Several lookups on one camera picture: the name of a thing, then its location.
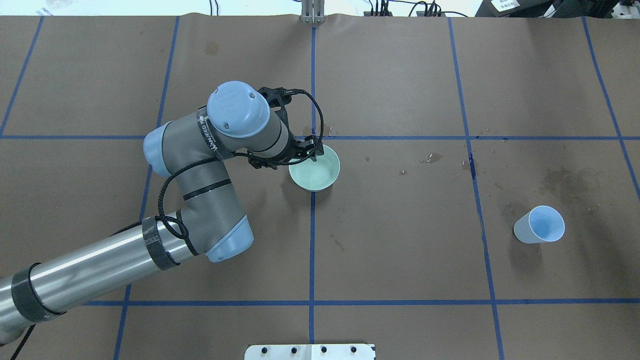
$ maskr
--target label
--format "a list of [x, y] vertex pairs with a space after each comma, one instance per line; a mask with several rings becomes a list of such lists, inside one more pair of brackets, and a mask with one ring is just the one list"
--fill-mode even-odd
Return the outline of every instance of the label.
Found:
[[491, 0], [491, 4], [498, 12], [505, 12], [520, 6], [517, 0]]

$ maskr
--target black tape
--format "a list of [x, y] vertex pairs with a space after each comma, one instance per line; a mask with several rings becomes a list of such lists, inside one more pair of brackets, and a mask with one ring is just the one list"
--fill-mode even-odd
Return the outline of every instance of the black tape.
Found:
[[224, 179], [224, 180], [218, 181], [217, 183], [213, 183], [211, 185], [207, 185], [207, 186], [201, 187], [198, 190], [194, 190], [194, 191], [186, 194], [182, 198], [185, 201], [187, 201], [192, 197], [196, 197], [198, 195], [204, 194], [205, 192], [209, 192], [211, 190], [215, 190], [217, 188], [221, 188], [222, 186], [229, 185], [230, 183], [231, 183], [231, 179]]
[[[175, 213], [175, 217], [177, 217], [178, 220], [184, 224], [184, 221], [182, 220], [182, 210], [181, 209], [178, 210]], [[200, 253], [196, 250], [195, 246], [193, 246], [193, 244], [191, 243], [191, 240], [189, 239], [189, 236], [187, 236], [187, 238], [184, 239], [184, 243], [187, 245], [187, 248], [189, 248], [189, 251], [191, 251], [192, 255], [194, 255], [194, 256], [200, 255]]]
[[35, 323], [52, 320], [64, 314], [64, 312], [58, 313], [47, 309], [36, 294], [31, 283], [31, 271], [39, 264], [35, 263], [29, 268], [17, 272], [11, 280], [11, 298], [15, 308], [18, 309], [22, 317]]
[[223, 161], [235, 157], [235, 155], [229, 151], [222, 141], [220, 141], [218, 132], [215, 127], [213, 127], [211, 121], [209, 121], [209, 117], [207, 116], [207, 108], [198, 109], [196, 112], [196, 119], [198, 121], [198, 128], [200, 129], [202, 138], [204, 138], [207, 146], [209, 146], [211, 151], [219, 160]]
[[171, 254], [162, 245], [155, 217], [148, 217], [142, 220], [142, 239], [145, 242], [147, 251], [149, 251], [151, 260], [160, 270], [169, 270], [180, 265], [180, 263], [176, 263], [173, 260]]

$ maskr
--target blue tape line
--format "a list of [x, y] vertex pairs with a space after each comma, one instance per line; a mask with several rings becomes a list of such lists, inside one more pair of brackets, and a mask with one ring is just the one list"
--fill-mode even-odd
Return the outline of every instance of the blue tape line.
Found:
[[593, 60], [593, 67], [596, 70], [596, 75], [598, 76], [598, 81], [600, 82], [600, 87], [602, 88], [602, 93], [604, 94], [604, 99], [607, 102], [607, 107], [609, 109], [609, 114], [611, 115], [611, 120], [613, 121], [613, 127], [616, 128], [616, 134], [618, 134], [618, 140], [620, 141], [620, 147], [622, 148], [622, 154], [625, 156], [625, 161], [627, 162], [627, 168], [629, 169], [629, 174], [631, 175], [631, 181], [636, 188], [636, 195], [640, 200], [640, 186], [638, 186], [638, 181], [636, 179], [636, 173], [634, 172], [634, 168], [631, 165], [631, 161], [629, 160], [629, 154], [627, 153], [627, 147], [625, 146], [625, 142], [622, 139], [622, 133], [620, 132], [620, 126], [618, 125], [618, 120], [616, 119], [616, 114], [613, 112], [613, 106], [611, 105], [611, 100], [609, 99], [609, 94], [607, 93], [607, 87], [604, 85], [604, 80], [602, 79], [602, 75], [600, 73], [600, 67], [598, 66], [598, 60], [596, 59], [596, 53], [593, 50], [593, 43], [591, 42], [591, 34], [589, 33], [589, 26], [587, 26], [587, 18], [582, 17], [582, 26], [584, 27], [584, 34], [587, 37], [587, 44], [589, 45], [589, 52], [591, 53], [591, 60]]
[[124, 334], [124, 324], [127, 319], [127, 302], [129, 301], [129, 295], [131, 294], [131, 284], [127, 285], [127, 289], [124, 292], [124, 301], [122, 304], [122, 313], [120, 314], [120, 325], [118, 326], [118, 337], [116, 338], [116, 348], [113, 351], [113, 360], [118, 360], [120, 357], [120, 347], [122, 346], [122, 335]]
[[613, 299], [502, 299], [498, 305], [542, 305], [542, 304], [640, 304], [637, 298]]
[[[299, 140], [304, 140], [304, 136], [296, 136], [297, 139]], [[381, 136], [350, 136], [350, 135], [346, 135], [346, 136], [327, 136], [324, 135], [323, 139], [326, 140], [466, 140], [467, 137], [466, 136], [438, 136], [438, 135], [431, 135], [431, 136], [419, 136], [419, 135], [410, 135], [410, 136], [403, 136], [403, 135], [399, 135], [399, 136], [392, 136], [392, 135], [381, 135]]]
[[[453, 25], [451, 22], [451, 18], [447, 18], [447, 22], [449, 23], [449, 38], [451, 39], [451, 52], [453, 55], [453, 65], [456, 71], [456, 82], [458, 84], [458, 97], [460, 98], [460, 110], [462, 113], [462, 123], [465, 128], [465, 136], [467, 137], [467, 150], [469, 156], [469, 167], [471, 169], [471, 181], [474, 185], [474, 195], [476, 196], [476, 210], [478, 213], [478, 218], [480, 220], [480, 229], [482, 231], [482, 243], [484, 248], [484, 267], [486, 269], [486, 278], [489, 284], [489, 296], [492, 301], [495, 301], [495, 290], [493, 288], [493, 275], [491, 271], [491, 262], [489, 260], [489, 246], [486, 242], [486, 232], [484, 230], [484, 218], [482, 214], [482, 205], [480, 203], [480, 194], [478, 190], [478, 183], [476, 179], [476, 170], [475, 163], [473, 161], [473, 149], [471, 148], [471, 140], [469, 137], [469, 126], [467, 122], [467, 109], [465, 107], [465, 97], [462, 92], [462, 80], [460, 78], [460, 68], [458, 65], [458, 54], [456, 51], [456, 40], [453, 33]], [[498, 318], [498, 308], [495, 303], [492, 304], [492, 312], [493, 312], [493, 326], [495, 327], [495, 338], [498, 346], [498, 355], [500, 360], [504, 360], [504, 350], [502, 347], [502, 334], [500, 332], [500, 320]]]
[[[311, 96], [316, 98], [316, 27], [311, 28]], [[311, 104], [311, 133], [316, 134], [316, 107]]]
[[317, 300], [316, 306], [491, 305], [491, 300]]
[[142, 140], [144, 135], [3, 135], [16, 140]]
[[[167, 64], [166, 64], [166, 74], [164, 75], [164, 85], [162, 89], [162, 98], [160, 100], [160, 107], [158, 109], [158, 119], [156, 122], [156, 128], [160, 127], [162, 123], [162, 115], [164, 111], [164, 100], [166, 99], [166, 90], [169, 87], [169, 78], [171, 76], [171, 64], [173, 61], [173, 52], [175, 50], [175, 39], [177, 38], [177, 35], [178, 35], [179, 24], [180, 24], [180, 17], [176, 16], [175, 24], [173, 25], [173, 38], [171, 42], [171, 51], [169, 52], [169, 60], [167, 61]], [[152, 168], [151, 168], [151, 165], [149, 165], [147, 169], [147, 178], [145, 180], [145, 189], [142, 193], [142, 201], [140, 204], [140, 215], [138, 217], [139, 221], [142, 221], [143, 217], [145, 216], [145, 209], [147, 207], [147, 199], [149, 194], [149, 185], [151, 183], [151, 173], [152, 173]], [[131, 294], [131, 284], [127, 285], [127, 289], [125, 290], [125, 294], [124, 294], [124, 300], [122, 304], [122, 314], [120, 316], [120, 326], [118, 328], [118, 337], [116, 339], [116, 347], [113, 352], [113, 360], [118, 360], [118, 358], [120, 357], [120, 346], [122, 345], [122, 335], [124, 333], [124, 324], [127, 319], [127, 309], [129, 308], [130, 294]]]
[[[83, 306], [122, 306], [122, 301], [94, 300]], [[469, 299], [469, 300], [129, 300], [127, 306], [225, 307], [225, 306], [464, 306], [464, 305], [553, 305], [553, 304], [640, 304], [640, 298], [609, 299]]]
[[[311, 96], [316, 98], [316, 27], [311, 28]], [[311, 133], [316, 134], [316, 108], [311, 104]], [[315, 309], [316, 299], [316, 193], [311, 193], [309, 235], [309, 343], [315, 342]]]
[[175, 50], [175, 39], [178, 36], [178, 27], [180, 24], [180, 17], [175, 17], [175, 25], [173, 25], [173, 39], [171, 41], [171, 51], [169, 51], [169, 60], [166, 64], [166, 73], [164, 75], [164, 86], [162, 89], [162, 98], [160, 99], [160, 108], [158, 109], [158, 120], [156, 127], [160, 127], [162, 124], [162, 114], [164, 112], [164, 100], [166, 99], [166, 90], [169, 87], [169, 78], [171, 77], [171, 64], [173, 62], [173, 52]]
[[85, 302], [83, 306], [122, 306], [123, 303], [119, 300], [93, 300]]
[[38, 41], [38, 35], [40, 34], [40, 30], [42, 29], [43, 22], [44, 22], [44, 16], [41, 16], [40, 21], [38, 22], [38, 27], [36, 28], [36, 32], [33, 34], [33, 39], [31, 40], [31, 45], [29, 46], [29, 51], [27, 52], [27, 56], [24, 59], [24, 63], [22, 63], [22, 68], [20, 69], [20, 75], [18, 75], [18, 80], [15, 82], [15, 87], [13, 88], [13, 93], [11, 94], [9, 105], [6, 107], [6, 111], [4, 112], [2, 125], [0, 125], [0, 136], [2, 136], [2, 134], [4, 133], [4, 129], [6, 128], [6, 123], [9, 121], [9, 115], [11, 115], [11, 108], [13, 107], [13, 102], [15, 101], [15, 97], [18, 95], [18, 90], [20, 90], [20, 84], [22, 83], [24, 72], [27, 70], [27, 65], [29, 65], [29, 60], [31, 59], [31, 54], [33, 54], [33, 48], [36, 46], [36, 41]]
[[307, 300], [132, 300], [129, 306], [307, 306]]
[[310, 241], [309, 241], [309, 343], [314, 343], [316, 300], [316, 193], [311, 193], [310, 215]]
[[[2, 135], [0, 139], [15, 140], [142, 140], [145, 135]], [[464, 135], [332, 135], [325, 140], [466, 140]], [[471, 140], [619, 140], [617, 136], [471, 136]], [[640, 136], [622, 136], [625, 141], [640, 140]]]
[[471, 140], [617, 140], [617, 136], [473, 136]]
[[151, 184], [152, 167], [147, 167], [147, 178], [145, 180], [145, 189], [142, 191], [142, 201], [140, 202], [140, 215], [138, 221], [142, 221], [145, 216], [145, 210], [147, 209], [147, 199], [149, 197], [149, 186]]

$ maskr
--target light blue joint cap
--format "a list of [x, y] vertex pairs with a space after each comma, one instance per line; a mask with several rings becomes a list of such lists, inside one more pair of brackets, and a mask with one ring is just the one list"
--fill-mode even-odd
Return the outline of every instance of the light blue joint cap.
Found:
[[253, 233], [246, 215], [205, 255], [212, 263], [232, 258], [253, 244]]
[[151, 165], [158, 175], [164, 177], [170, 177], [171, 173], [167, 170], [166, 165], [164, 164], [164, 158], [162, 156], [162, 138], [164, 136], [166, 126], [171, 123], [172, 121], [169, 121], [165, 125], [162, 125], [147, 134], [145, 136], [145, 141], [142, 143], [142, 150], [145, 153], [147, 163]]
[[232, 138], [248, 138], [261, 132], [271, 116], [267, 100], [242, 81], [218, 86], [207, 101], [211, 124]]

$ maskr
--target paper cup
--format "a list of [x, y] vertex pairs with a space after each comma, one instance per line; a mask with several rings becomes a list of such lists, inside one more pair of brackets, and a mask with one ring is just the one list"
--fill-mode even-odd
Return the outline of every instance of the paper cup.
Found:
[[327, 145], [323, 145], [324, 155], [316, 161], [307, 159], [299, 164], [289, 165], [291, 179], [301, 188], [310, 192], [319, 192], [331, 186], [340, 173], [340, 159]]
[[550, 243], [564, 234], [564, 219], [550, 206], [536, 206], [516, 222], [513, 233], [523, 243]]

